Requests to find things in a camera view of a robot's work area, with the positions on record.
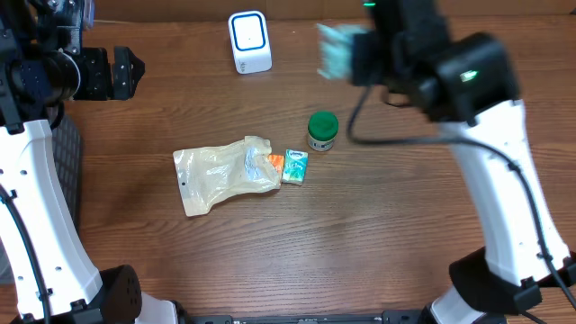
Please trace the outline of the teal wet wipes pack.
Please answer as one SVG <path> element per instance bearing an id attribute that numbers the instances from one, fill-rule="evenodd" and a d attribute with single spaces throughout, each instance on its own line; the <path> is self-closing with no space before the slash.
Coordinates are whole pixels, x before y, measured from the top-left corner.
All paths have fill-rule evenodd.
<path id="1" fill-rule="evenodd" d="M 340 24 L 329 27 L 317 23 L 321 67 L 318 73 L 328 79 L 347 79 L 352 76 L 352 51 L 354 37 L 368 30 L 357 24 Z"/>

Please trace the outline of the green capped bottle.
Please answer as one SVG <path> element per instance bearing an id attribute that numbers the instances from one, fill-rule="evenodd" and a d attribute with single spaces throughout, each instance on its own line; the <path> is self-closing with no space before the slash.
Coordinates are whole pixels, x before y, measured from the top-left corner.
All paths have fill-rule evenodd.
<path id="1" fill-rule="evenodd" d="M 338 135 L 338 130 L 338 117 L 333 112 L 315 112 L 308 122 L 309 146 L 317 151 L 331 149 Z"/>

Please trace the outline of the beige plastic pouch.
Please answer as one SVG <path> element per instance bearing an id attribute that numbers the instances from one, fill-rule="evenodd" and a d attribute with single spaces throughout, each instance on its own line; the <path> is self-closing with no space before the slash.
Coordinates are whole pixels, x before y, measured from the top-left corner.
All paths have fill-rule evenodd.
<path id="1" fill-rule="evenodd" d="M 268 156 L 268 139 L 246 136 L 229 145 L 177 150 L 173 153 L 185 215 L 201 216 L 240 194 L 261 194 L 281 186 Z"/>

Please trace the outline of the teal tissue pack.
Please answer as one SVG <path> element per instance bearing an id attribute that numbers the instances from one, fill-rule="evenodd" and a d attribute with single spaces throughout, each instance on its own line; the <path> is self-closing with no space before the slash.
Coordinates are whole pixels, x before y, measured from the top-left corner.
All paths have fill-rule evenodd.
<path id="1" fill-rule="evenodd" d="M 284 155 L 282 181 L 287 184 L 302 185 L 307 166 L 307 152 L 287 149 Z"/>

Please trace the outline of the orange tissue pack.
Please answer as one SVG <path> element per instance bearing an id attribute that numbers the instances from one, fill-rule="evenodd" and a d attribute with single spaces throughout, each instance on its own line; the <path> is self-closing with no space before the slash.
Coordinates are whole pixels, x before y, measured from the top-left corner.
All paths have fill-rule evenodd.
<path id="1" fill-rule="evenodd" d="M 284 172 L 284 163 L 285 163 L 284 155 L 271 154 L 267 158 L 268 158 L 269 162 L 272 164 L 272 166 L 274 167 L 274 169 L 281 176 Z"/>

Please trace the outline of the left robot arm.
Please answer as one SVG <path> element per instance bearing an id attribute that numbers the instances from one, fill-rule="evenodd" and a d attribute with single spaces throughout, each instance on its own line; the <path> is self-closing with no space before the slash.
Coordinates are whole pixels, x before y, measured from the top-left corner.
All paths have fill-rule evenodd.
<path id="1" fill-rule="evenodd" d="M 186 323 L 135 270 L 97 269 L 63 194 L 52 135 L 68 100 L 128 100 L 145 72 L 130 49 L 86 48 L 91 1 L 1 4 L 1 240 L 21 323 Z"/>

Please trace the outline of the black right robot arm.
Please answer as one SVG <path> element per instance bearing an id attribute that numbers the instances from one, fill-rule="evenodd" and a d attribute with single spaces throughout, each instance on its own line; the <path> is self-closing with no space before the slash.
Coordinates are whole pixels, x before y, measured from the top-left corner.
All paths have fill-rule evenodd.
<path id="1" fill-rule="evenodd" d="M 431 1 L 367 1 L 374 28 L 354 36 L 352 81 L 405 95 L 438 127 L 481 223 L 483 246 L 449 267 L 451 287 L 413 323 L 502 323 L 529 317 L 546 287 L 569 294 L 575 255 L 548 211 L 526 111 L 504 45 L 485 32 L 453 40 Z"/>

